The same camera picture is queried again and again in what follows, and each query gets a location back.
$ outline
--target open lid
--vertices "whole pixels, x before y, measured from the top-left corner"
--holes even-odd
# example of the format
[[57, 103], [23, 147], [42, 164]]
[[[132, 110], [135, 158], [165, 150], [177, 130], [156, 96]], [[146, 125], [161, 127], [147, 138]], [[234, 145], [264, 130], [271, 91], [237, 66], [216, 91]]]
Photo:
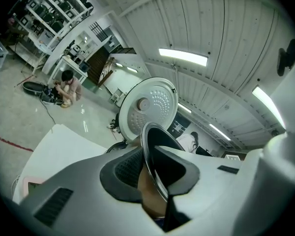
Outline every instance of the open lid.
[[119, 113], [119, 128], [127, 141], [141, 134], [147, 122], [168, 129], [178, 107], [178, 94], [173, 83], [159, 77], [137, 84], [125, 97]]

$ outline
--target ceiling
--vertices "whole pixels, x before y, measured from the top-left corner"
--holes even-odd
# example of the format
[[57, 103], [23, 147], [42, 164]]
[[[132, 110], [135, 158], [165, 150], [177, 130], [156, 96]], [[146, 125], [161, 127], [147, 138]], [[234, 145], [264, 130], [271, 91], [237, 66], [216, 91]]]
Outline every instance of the ceiling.
[[[276, 0], [106, 0], [123, 24], [125, 39], [151, 76], [172, 81], [189, 117], [225, 148], [260, 148], [283, 132], [273, 114], [252, 95], [259, 85], [271, 95], [278, 49], [295, 29]], [[203, 67], [162, 57], [159, 48], [208, 57]], [[231, 138], [228, 142], [212, 123]]]

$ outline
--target floor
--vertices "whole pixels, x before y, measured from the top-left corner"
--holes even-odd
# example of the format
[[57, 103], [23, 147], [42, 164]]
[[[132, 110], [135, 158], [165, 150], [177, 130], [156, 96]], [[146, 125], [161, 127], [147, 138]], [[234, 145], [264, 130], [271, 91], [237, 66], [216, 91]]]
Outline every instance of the floor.
[[[54, 125], [39, 98], [24, 93], [22, 84], [17, 86], [31, 75], [24, 65], [20, 58], [7, 56], [0, 70], [0, 192], [9, 198], [13, 180], [22, 172], [31, 151]], [[29, 80], [47, 83], [48, 77], [38, 70]], [[120, 134], [106, 128], [116, 113], [90, 98], [82, 97], [67, 109], [57, 105], [47, 108], [57, 124], [64, 124], [105, 148], [123, 140]]]

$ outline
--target red line on floor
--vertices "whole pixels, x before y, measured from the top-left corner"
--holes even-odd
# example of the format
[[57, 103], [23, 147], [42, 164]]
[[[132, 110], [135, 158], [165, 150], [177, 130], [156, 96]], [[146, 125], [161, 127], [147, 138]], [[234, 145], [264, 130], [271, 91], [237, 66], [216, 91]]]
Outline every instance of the red line on floor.
[[6, 144], [12, 145], [12, 146], [14, 146], [14, 147], [21, 148], [21, 149], [24, 149], [24, 150], [27, 150], [27, 151], [33, 152], [33, 150], [32, 150], [31, 148], [22, 147], [22, 146], [20, 146], [20, 145], [18, 145], [18, 144], [15, 144], [15, 143], [12, 143], [12, 142], [10, 142], [10, 141], [7, 141], [7, 140], [5, 140], [5, 139], [3, 139], [3, 138], [1, 138], [1, 137], [0, 137], [0, 141], [4, 142], [4, 143], [6, 143]]

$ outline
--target fluorescent light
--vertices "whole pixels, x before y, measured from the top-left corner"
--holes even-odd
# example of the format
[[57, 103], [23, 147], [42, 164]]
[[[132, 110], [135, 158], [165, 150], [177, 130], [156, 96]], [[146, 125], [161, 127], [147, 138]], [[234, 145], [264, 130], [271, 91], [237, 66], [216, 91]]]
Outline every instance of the fluorescent light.
[[177, 50], [171, 50], [171, 49], [159, 49], [159, 53], [161, 56], [168, 56], [176, 59], [183, 59], [186, 61], [190, 61], [199, 65], [207, 66], [207, 57], [194, 54], [194, 53], [188, 53], [183, 51], [177, 51]]
[[282, 127], [286, 129], [285, 123], [283, 122], [283, 119], [271, 98], [260, 87], [256, 87], [252, 91], [252, 94], [256, 96], [263, 104], [265, 104], [267, 108], [269, 108], [269, 110], [274, 114]]
[[137, 73], [138, 71], [136, 70], [136, 69], [133, 69], [133, 68], [130, 68], [130, 67], [127, 67], [130, 71], [132, 71], [132, 72], [135, 72], [135, 73]]
[[190, 109], [186, 108], [185, 106], [181, 105], [180, 103], [178, 103], [178, 106], [180, 106], [180, 107], [183, 108], [185, 111], [187, 111], [188, 113], [191, 114], [192, 111], [191, 111]]
[[224, 136], [228, 141], [231, 140], [231, 139], [228, 138], [226, 135], [224, 135], [224, 133], [223, 133], [222, 131], [218, 130], [218, 129], [217, 129], [216, 127], [214, 127], [212, 124], [210, 124], [210, 126], [211, 126], [212, 128], [214, 128], [217, 132], [219, 132], [222, 136]]

